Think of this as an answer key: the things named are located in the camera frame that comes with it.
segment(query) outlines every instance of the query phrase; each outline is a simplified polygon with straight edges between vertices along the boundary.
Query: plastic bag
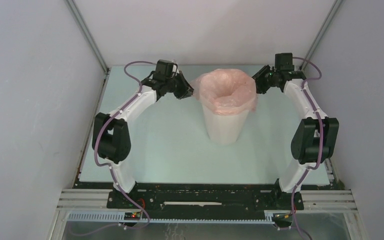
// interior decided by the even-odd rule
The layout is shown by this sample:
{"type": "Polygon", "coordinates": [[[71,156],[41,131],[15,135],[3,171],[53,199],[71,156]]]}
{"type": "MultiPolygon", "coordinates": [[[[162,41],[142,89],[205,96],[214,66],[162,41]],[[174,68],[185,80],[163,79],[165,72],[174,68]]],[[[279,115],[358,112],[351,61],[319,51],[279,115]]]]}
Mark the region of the plastic bag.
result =
{"type": "Polygon", "coordinates": [[[255,110],[256,82],[239,69],[216,69],[192,81],[193,95],[217,115],[255,110]]]}

